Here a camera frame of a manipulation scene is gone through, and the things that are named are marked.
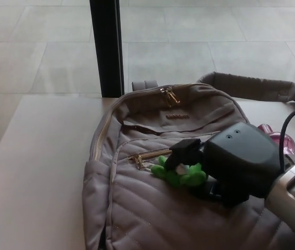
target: green toy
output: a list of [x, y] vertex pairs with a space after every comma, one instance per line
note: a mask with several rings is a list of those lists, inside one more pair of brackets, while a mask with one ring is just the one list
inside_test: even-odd
[[201, 170], [201, 164], [193, 166], [182, 166], [186, 173], [179, 174], [175, 170], [166, 171], [164, 163], [167, 158], [159, 157], [159, 164], [151, 167], [151, 172], [159, 179], [166, 180], [171, 186], [178, 188], [180, 186], [199, 186], [206, 182], [207, 175]]

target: pink bottle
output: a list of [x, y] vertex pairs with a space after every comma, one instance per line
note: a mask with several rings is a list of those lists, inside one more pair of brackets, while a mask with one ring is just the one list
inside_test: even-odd
[[[273, 132], [270, 125], [262, 124], [259, 125], [258, 128], [262, 130], [265, 134], [270, 136], [270, 138], [279, 145], [280, 140], [280, 133], [279, 132]], [[284, 154], [295, 154], [295, 142], [294, 140], [287, 134], [285, 134], [285, 140], [284, 140]]]

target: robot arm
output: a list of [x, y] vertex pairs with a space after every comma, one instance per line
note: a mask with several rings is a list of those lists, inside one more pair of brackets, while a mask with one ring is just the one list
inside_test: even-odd
[[180, 163], [201, 163], [202, 170], [216, 179], [210, 192], [224, 205], [235, 206], [249, 195], [264, 198], [265, 206], [295, 232], [295, 165], [284, 157], [281, 168], [277, 144], [258, 128], [238, 123], [204, 143], [183, 140], [170, 149], [167, 170]]

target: gold zipper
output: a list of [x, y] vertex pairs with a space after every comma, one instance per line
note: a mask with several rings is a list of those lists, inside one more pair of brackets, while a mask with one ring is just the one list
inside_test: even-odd
[[173, 88], [169, 87], [167, 88], [167, 94], [170, 96], [170, 98], [176, 103], [179, 104], [181, 101], [177, 98], [177, 96], [173, 92]]
[[[177, 86], [174, 86], [173, 89], [181, 89], [181, 88], [185, 88], [185, 87], [187, 87], [189, 85], [191, 85], [191, 86], [196, 86], [196, 85], [209, 86], [209, 87], [212, 88], [211, 85], [208, 85], [208, 84], [205, 84], [205, 83], [189, 83], [189, 84], [179, 84]], [[152, 90], [152, 91], [151, 90], [144, 90], [144, 91], [140, 91], [138, 93], [132, 92], [132, 93], [126, 94], [126, 95], [124, 95], [121, 98], [122, 98], [122, 100], [125, 100], [125, 99], [131, 97], [132, 95], [134, 95], [134, 96], [144, 96], [144, 95], [149, 95], [149, 94], [154, 93], [154, 92], [159, 92], [160, 90], [164, 90], [166, 92], [166, 90], [164, 88], [162, 88], [162, 89], [155, 89], [155, 90]], [[93, 149], [93, 160], [98, 160], [100, 158], [102, 142], [104, 140], [104, 137], [105, 137], [106, 132], [108, 131], [109, 123], [110, 123], [110, 120], [111, 120], [112, 113], [116, 109], [116, 107], [118, 105], [120, 105], [120, 104], [121, 103], [116, 103], [108, 111], [108, 116], [106, 118], [105, 125], [102, 128], [102, 130], [100, 132], [100, 135], [98, 136], [97, 141], [95, 143], [95, 147]]]
[[165, 90], [164, 88], [161, 88], [160, 89], [161, 93], [165, 96], [165, 99], [166, 99], [166, 103], [169, 107], [172, 107], [172, 100], [171, 100], [171, 97], [168, 93], [167, 90]]
[[129, 157], [129, 162], [136, 163], [136, 166], [139, 170], [142, 170], [144, 166], [144, 160], [153, 159], [156, 157], [159, 157], [161, 155], [170, 155], [172, 153], [169, 148], [160, 149], [153, 152], [146, 152], [146, 153], [140, 153], [140, 154], [134, 154]]

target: white table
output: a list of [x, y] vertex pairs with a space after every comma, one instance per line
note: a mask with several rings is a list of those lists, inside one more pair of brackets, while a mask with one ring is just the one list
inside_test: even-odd
[[[0, 250], [84, 249], [82, 180], [89, 146], [113, 99], [26, 96], [0, 143]], [[279, 131], [294, 105], [240, 101]], [[295, 139], [295, 119], [288, 134]]]

